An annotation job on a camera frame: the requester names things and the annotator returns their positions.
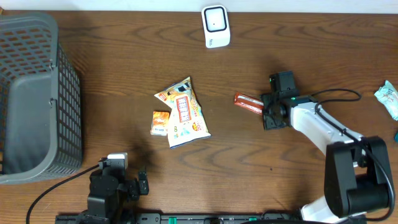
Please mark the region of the red orange chocolate bar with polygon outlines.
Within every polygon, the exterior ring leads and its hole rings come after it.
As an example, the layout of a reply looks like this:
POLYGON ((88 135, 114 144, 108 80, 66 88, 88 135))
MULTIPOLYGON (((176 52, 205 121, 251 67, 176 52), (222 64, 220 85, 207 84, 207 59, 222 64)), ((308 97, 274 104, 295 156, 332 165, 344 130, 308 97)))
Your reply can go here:
POLYGON ((244 95, 240 92, 236 92, 234 96, 234 104, 258 115, 262 115, 262 111, 264 109, 264 104, 262 101, 244 95))

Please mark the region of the small orange snack packet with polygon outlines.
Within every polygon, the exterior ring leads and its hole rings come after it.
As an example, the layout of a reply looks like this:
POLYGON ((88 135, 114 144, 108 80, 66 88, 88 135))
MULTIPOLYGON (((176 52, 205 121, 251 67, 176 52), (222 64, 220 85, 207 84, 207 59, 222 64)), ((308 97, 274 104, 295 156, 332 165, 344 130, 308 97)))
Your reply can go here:
POLYGON ((150 134, 154 136, 166 136, 169 125, 170 113, 166 111, 154 111, 150 134))

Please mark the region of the yellow white chips bag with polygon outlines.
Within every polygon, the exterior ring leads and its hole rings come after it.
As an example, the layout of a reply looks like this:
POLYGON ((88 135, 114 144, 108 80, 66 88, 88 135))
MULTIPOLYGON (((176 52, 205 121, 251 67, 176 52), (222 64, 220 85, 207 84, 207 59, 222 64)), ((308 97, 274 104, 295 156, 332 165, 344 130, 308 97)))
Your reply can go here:
POLYGON ((190 77, 154 96, 171 109, 167 126, 170 148, 211 137, 190 77))

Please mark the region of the pale green wipes pack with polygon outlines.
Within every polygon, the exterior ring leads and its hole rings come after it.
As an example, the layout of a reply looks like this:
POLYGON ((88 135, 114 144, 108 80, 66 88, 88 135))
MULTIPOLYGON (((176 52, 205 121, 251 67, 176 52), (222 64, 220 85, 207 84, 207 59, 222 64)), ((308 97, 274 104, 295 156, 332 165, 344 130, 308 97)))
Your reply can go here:
POLYGON ((375 93, 377 100, 384 105, 393 120, 397 121, 397 90, 388 80, 375 93))

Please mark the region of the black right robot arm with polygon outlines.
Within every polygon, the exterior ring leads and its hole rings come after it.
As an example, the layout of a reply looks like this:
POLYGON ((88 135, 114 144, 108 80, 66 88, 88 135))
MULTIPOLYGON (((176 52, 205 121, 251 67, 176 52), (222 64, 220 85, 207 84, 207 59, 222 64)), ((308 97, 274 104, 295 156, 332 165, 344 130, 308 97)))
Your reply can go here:
POLYGON ((367 223, 369 212, 396 204, 386 143, 364 137, 328 114, 315 94, 302 95, 291 71, 269 77, 271 92, 261 95, 264 129, 294 128, 325 155, 324 195, 299 211, 301 223, 367 223))

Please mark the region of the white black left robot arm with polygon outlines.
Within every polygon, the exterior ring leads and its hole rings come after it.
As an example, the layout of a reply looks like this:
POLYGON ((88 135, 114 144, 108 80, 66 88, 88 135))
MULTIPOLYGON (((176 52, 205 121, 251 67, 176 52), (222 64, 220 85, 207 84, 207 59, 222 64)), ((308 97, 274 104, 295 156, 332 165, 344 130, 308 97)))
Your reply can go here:
POLYGON ((124 209, 127 202, 138 201, 149 194, 146 167, 137 177, 126 177, 125 159, 103 159, 99 170, 90 175, 90 193, 87 210, 79 214, 77 224, 134 223, 132 212, 124 209))

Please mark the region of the white barcode scanner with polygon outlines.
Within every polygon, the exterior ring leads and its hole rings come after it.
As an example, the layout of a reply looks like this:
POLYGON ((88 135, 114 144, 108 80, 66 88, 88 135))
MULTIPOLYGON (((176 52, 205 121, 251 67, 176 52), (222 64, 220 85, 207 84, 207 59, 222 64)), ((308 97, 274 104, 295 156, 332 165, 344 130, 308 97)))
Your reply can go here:
POLYGON ((229 45, 231 31, 226 8, 222 5, 204 7, 201 17, 206 48, 213 49, 229 45))

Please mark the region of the grey plastic mesh basket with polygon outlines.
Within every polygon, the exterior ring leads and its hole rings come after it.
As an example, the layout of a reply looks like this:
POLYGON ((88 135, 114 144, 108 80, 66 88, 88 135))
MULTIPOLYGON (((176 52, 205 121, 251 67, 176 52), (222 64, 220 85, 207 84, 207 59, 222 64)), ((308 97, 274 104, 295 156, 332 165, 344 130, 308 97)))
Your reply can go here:
POLYGON ((80 79, 52 16, 1 17, 1 183, 66 177, 83 161, 80 79))

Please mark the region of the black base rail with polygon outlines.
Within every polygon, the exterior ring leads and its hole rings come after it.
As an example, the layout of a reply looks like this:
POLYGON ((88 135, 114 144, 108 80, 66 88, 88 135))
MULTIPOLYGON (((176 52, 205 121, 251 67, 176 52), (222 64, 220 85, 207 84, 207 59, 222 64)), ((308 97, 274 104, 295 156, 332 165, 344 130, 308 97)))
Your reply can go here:
POLYGON ((123 212, 117 220, 79 215, 57 215, 55 224, 125 223, 125 224, 239 224, 239 223, 305 223, 294 213, 265 212, 262 215, 162 215, 159 213, 123 212))

